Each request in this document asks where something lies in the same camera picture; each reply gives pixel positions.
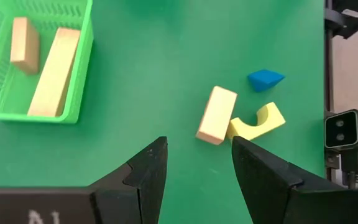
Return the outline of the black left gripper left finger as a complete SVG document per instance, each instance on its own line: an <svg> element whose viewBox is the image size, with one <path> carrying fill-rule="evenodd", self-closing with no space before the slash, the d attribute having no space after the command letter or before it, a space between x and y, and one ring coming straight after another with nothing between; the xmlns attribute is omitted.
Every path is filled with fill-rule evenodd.
<svg viewBox="0 0 358 224"><path fill-rule="evenodd" d="M98 223L158 223L167 178L167 137L160 136L91 187Z"/></svg>

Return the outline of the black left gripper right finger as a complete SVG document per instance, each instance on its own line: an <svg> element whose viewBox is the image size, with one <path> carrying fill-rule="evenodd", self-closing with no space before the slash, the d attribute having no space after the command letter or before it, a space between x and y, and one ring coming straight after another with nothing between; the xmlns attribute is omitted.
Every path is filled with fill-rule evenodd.
<svg viewBox="0 0 358 224"><path fill-rule="evenodd" d="M318 223L323 197L342 190L240 136L232 140L232 160L254 223Z"/></svg>

